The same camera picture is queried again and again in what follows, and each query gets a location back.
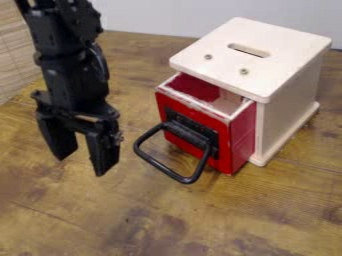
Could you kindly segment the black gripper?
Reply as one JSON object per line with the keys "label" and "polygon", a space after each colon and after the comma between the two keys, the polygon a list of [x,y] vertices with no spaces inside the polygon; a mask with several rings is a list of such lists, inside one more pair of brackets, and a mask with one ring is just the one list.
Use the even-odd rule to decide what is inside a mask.
{"label": "black gripper", "polygon": [[54,156],[65,160],[78,149],[75,133],[86,135],[95,175],[103,176],[121,157],[119,111],[109,104],[110,72],[101,46],[69,54],[38,51],[46,91],[32,93],[39,129]]}

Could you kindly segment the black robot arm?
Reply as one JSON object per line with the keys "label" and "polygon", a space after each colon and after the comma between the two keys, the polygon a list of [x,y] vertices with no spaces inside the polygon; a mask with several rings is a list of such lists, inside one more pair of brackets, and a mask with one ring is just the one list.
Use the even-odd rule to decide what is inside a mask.
{"label": "black robot arm", "polygon": [[110,71],[97,37],[101,13],[89,0],[15,0],[28,25],[35,63],[47,89],[31,94],[36,120],[55,157],[78,150],[77,135],[87,141],[95,174],[119,162],[119,111],[107,103]]}

